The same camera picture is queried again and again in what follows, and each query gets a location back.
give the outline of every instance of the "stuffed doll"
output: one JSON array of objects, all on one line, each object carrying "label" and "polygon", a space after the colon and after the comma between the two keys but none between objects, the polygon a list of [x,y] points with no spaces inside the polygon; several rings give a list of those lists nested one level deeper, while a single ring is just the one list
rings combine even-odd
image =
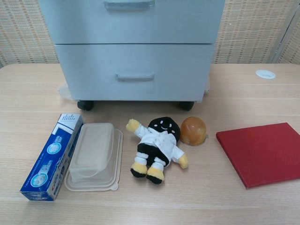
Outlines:
[{"label": "stuffed doll", "polygon": [[180,138],[180,128],[170,117],[154,119],[148,128],[131,119],[126,129],[141,139],[137,145],[135,162],[130,169],[135,177],[146,176],[154,184],[160,184],[164,180],[164,168],[171,160],[179,163],[181,168],[187,168],[188,158],[176,146]]}]

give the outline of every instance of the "orange ball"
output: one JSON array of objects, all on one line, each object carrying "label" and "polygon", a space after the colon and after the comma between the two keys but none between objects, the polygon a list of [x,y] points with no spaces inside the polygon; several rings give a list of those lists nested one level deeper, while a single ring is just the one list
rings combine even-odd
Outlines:
[{"label": "orange ball", "polygon": [[180,140],[188,145],[197,146],[206,138],[206,125],[202,119],[192,116],[186,118],[180,127]]}]

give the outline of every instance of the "yellow shoe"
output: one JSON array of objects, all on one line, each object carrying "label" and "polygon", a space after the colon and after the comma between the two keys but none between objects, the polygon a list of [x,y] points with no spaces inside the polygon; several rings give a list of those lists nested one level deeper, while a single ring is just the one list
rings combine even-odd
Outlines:
[{"label": "yellow shoe", "polygon": [[135,177],[145,177],[147,174],[147,166],[134,162],[131,166],[130,171]]},{"label": "yellow shoe", "polygon": [[147,179],[149,179],[154,184],[160,184],[164,179],[164,173],[154,167],[150,167],[147,172]]}]

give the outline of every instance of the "wheel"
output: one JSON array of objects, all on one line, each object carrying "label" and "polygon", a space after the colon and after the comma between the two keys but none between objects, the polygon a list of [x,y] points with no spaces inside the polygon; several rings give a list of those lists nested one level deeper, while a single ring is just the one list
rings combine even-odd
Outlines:
[{"label": "wheel", "polygon": [[179,106],[186,111],[190,111],[194,106],[194,102],[179,102]]},{"label": "wheel", "polygon": [[94,101],[78,101],[77,107],[84,111],[90,111],[94,107]]}]

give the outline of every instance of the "red notebook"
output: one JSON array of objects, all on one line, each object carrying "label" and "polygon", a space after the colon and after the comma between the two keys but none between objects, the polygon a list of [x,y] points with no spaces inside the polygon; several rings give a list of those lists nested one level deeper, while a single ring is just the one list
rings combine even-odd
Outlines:
[{"label": "red notebook", "polygon": [[217,139],[246,188],[300,178],[300,135],[288,123],[222,131]]}]

